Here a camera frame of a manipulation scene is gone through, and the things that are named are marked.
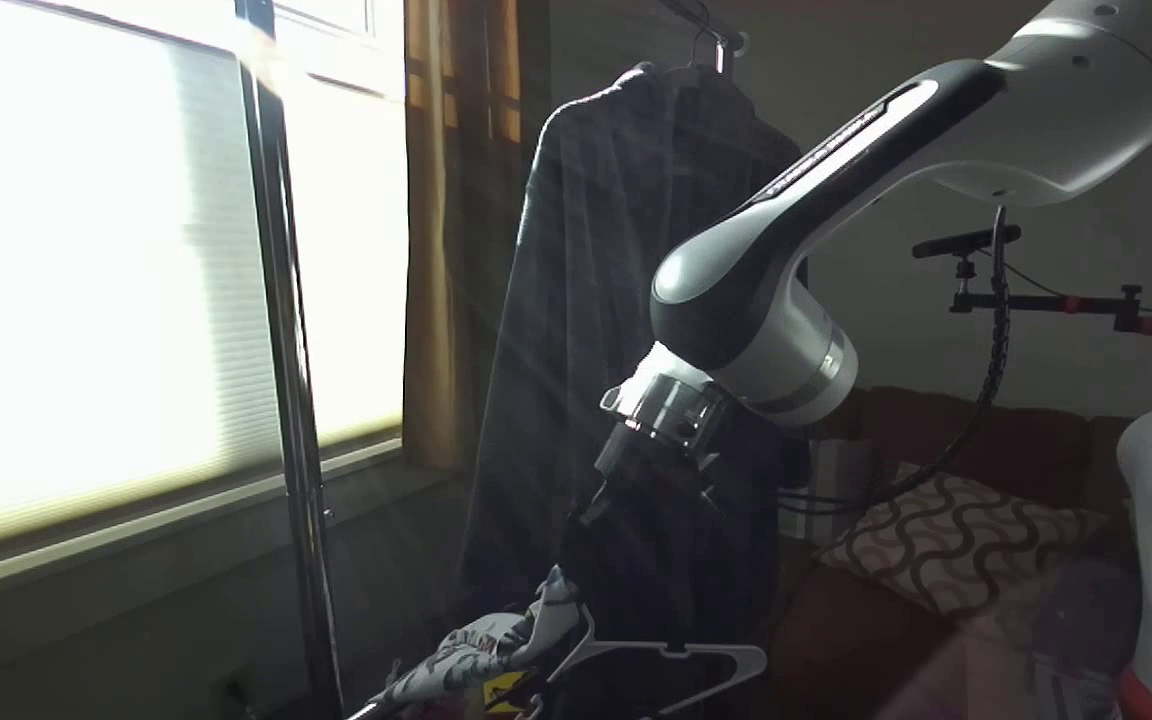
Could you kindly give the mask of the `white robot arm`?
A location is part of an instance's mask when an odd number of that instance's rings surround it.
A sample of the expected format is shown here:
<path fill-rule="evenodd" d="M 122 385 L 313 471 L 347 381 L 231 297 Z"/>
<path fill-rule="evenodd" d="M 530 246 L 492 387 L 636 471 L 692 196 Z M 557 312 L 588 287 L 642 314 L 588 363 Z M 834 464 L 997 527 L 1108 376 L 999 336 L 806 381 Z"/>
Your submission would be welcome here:
<path fill-rule="evenodd" d="M 831 420 L 859 352 L 798 268 L 913 189 L 981 207 L 1054 207 L 1152 143 L 1152 0 L 1048 0 L 999 46 L 939 60 L 864 105 L 647 284 L 651 342 L 603 392 L 620 422 L 709 455 L 747 412 Z"/>

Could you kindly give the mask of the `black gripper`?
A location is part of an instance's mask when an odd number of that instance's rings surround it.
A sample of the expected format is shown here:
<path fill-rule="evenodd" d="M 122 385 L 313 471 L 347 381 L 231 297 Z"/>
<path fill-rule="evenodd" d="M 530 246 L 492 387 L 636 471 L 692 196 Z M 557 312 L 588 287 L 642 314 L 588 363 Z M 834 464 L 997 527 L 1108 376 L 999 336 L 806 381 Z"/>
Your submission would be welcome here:
<path fill-rule="evenodd" d="M 679 443 L 617 422 L 595 451 L 595 484 L 572 517 L 581 556 L 640 551 L 701 560 L 721 503 L 714 474 Z"/>

